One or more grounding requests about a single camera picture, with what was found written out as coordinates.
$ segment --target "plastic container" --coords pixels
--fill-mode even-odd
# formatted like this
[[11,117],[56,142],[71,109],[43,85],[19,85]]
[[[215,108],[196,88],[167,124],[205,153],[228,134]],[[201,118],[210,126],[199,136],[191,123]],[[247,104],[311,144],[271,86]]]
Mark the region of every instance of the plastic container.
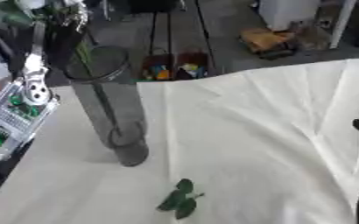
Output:
[[139,165],[148,157],[146,123],[128,53],[106,45],[89,54],[88,66],[75,59],[67,77],[103,144],[122,165]]

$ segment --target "white tablecloth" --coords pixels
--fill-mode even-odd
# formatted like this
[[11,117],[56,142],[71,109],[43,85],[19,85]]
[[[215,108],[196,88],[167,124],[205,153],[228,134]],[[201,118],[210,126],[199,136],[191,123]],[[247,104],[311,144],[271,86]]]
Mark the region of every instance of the white tablecloth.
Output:
[[148,160],[117,163],[70,87],[0,189],[0,224],[167,224],[156,205],[181,178],[184,223],[353,224],[359,195],[359,59],[139,85]]

